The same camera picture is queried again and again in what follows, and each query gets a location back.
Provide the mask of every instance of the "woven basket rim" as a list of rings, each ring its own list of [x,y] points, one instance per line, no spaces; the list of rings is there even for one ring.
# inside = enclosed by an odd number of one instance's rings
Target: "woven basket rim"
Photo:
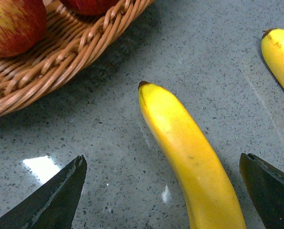
[[[119,0],[105,15],[77,15],[58,0],[46,6],[47,32],[26,53],[0,58],[0,117],[65,85],[93,63],[154,0]]]

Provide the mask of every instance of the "black object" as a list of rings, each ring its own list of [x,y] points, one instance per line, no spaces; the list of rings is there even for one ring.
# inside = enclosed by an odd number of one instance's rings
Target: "black object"
[[[0,218],[0,229],[70,229],[86,175],[78,156]]]
[[[242,154],[240,172],[267,229],[284,229],[284,173],[254,154]]]

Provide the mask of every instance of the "banana tip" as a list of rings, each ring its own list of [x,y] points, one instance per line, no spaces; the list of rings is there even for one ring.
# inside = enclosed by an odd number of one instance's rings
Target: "banana tip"
[[[272,30],[275,30],[276,28],[271,28],[271,29],[268,29],[268,30],[265,30],[263,36],[262,36],[262,39],[264,39],[265,36],[267,36]]]
[[[141,88],[142,86],[146,85],[146,84],[149,84],[149,82],[147,81],[141,81],[138,85],[138,88]]]

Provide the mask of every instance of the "gray countertop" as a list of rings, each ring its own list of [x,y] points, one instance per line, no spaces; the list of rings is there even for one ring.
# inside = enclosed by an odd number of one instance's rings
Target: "gray countertop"
[[[73,229],[187,229],[180,186],[140,113],[146,80],[185,105],[229,175],[247,228],[263,229],[239,159],[254,153],[284,171],[284,90],[260,50],[272,27],[284,28],[284,1],[157,0],[71,82],[0,118],[0,216],[41,186],[25,159],[62,168],[84,155]]]

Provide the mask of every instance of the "wicker basket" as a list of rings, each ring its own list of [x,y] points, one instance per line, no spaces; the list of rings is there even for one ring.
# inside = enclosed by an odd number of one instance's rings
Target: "wicker basket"
[[[63,86],[93,63],[154,0],[120,0],[101,17],[46,6],[44,39],[28,52],[0,58],[0,116],[22,109]]]

